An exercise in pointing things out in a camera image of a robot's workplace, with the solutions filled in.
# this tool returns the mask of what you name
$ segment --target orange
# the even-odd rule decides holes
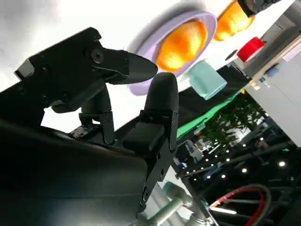
[[[247,29],[255,16],[248,18],[237,1],[233,2],[217,21],[217,29],[214,39],[223,41],[237,32]]]
[[[165,71],[176,72],[195,58],[207,37],[206,26],[201,21],[180,25],[163,40],[156,64]]]

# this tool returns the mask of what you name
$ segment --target green strip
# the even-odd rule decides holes
[[[221,104],[211,108],[211,110],[209,110],[206,114],[202,115],[201,117],[181,126],[180,128],[178,128],[178,132],[177,132],[177,138],[181,137],[182,135],[184,135],[186,132],[190,131],[192,128],[194,128],[195,126],[199,125],[201,122],[202,123],[206,123],[207,121],[209,121],[214,115],[215,113],[217,113],[221,108],[223,108],[224,106],[226,106],[228,103],[230,103],[232,100],[234,100],[234,98],[240,93],[237,92],[236,94],[234,94],[233,96],[229,97],[228,99],[226,99],[224,102],[222,102]]]

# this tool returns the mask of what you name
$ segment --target white wall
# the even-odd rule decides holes
[[[260,89],[246,90],[297,145],[301,146],[301,53],[286,63],[281,61],[278,73]]]

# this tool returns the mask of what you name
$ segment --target white table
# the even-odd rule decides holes
[[[145,26],[162,23],[166,11],[191,5],[219,16],[231,0],[0,0],[0,90],[14,84],[13,71],[29,56],[89,26],[102,35],[106,48],[128,49]],[[224,42],[211,44],[201,58],[215,69],[226,56],[254,36],[261,37],[293,3],[280,3],[261,12],[249,29]],[[143,109],[145,97],[133,96],[127,86],[108,85],[115,128]],[[79,125],[77,113],[46,110],[44,126],[69,132]]]

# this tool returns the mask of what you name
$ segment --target tree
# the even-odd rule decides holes
[[[201,134],[205,136],[205,140],[212,142],[217,140],[222,145],[228,145],[236,140],[234,129],[254,130],[264,113],[265,111],[248,93],[238,94],[206,123]]]

